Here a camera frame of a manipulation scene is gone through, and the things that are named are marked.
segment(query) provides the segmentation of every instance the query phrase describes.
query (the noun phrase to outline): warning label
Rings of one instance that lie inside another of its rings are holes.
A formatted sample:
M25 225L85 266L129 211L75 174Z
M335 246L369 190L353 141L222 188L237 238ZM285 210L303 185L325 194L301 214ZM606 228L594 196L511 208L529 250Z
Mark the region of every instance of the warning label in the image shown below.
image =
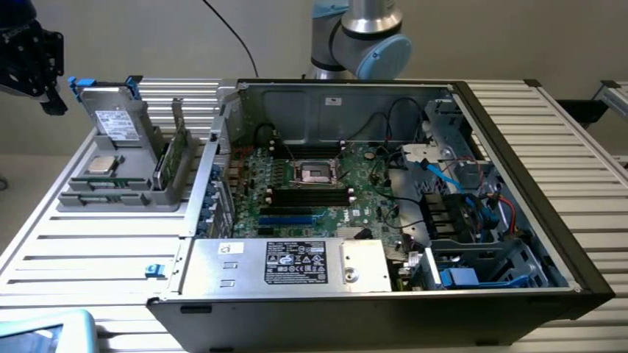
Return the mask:
M114 141L138 141L141 139L131 116L125 110L97 110L97 116Z
M265 280L270 285L326 284L326 242L270 241L266 244Z

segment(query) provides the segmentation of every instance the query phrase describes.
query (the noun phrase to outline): motherboard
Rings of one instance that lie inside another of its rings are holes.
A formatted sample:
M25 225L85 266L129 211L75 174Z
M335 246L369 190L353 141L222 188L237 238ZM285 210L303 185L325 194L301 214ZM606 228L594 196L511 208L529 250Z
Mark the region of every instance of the motherboard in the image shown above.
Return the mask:
M329 151L237 149L229 170L237 203L235 238L402 238L379 146L354 143Z

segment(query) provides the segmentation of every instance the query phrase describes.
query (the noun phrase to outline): white wall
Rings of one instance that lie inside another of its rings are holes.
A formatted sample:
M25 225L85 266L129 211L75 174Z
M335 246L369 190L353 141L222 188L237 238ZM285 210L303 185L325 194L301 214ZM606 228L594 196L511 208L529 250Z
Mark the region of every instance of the white wall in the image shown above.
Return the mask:
M211 2L247 41L261 74L299 76L310 62L311 1ZM415 42L405 77L537 78L565 98L590 98L598 80L628 78L628 1L398 2ZM45 28L66 35L66 76L253 76L245 50L201 0L34 3ZM46 116L34 101L0 96L2 153L74 153L90 123L66 79L62 86L71 109L65 117Z

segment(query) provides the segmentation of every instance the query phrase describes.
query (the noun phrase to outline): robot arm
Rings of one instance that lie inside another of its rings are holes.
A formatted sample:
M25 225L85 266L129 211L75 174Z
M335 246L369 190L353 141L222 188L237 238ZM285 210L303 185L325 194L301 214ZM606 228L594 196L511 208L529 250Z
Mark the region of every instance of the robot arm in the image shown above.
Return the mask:
M313 13L313 79L395 79L413 42L395 0L321 0Z
M45 30L37 16L31 0L0 1L0 90L38 99L47 114L63 115L63 35Z

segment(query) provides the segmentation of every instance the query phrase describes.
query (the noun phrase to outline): green circuit board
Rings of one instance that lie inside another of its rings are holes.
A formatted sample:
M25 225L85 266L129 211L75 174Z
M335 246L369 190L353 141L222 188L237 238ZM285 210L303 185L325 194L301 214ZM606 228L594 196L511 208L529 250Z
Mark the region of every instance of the green circuit board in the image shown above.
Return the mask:
M371 229L374 237L382 239L385 245L395 246L401 240L401 231L387 226L378 217L378 208L382 213L395 206L395 202L378 195L370 183L370 172L377 166L375 174L382 176L385 163L369 160L367 152L375 153L375 148L366 144L354 144L343 151L343 158L335 160L309 160L335 164L337 178L342 179L335 185L301 185L295 180L294 164L291 160L275 160L263 149L237 154L233 160L230 181L237 201L237 222L234 227L235 238L331 238L349 236L363 228ZM261 209L267 206L265 194L267 185L278 188L354 188L357 200L350 207L314 207L315 222L305 226L273 226L273 235L259 235ZM390 188L379 188L387 194ZM399 219L390 218L390 224L399 226Z

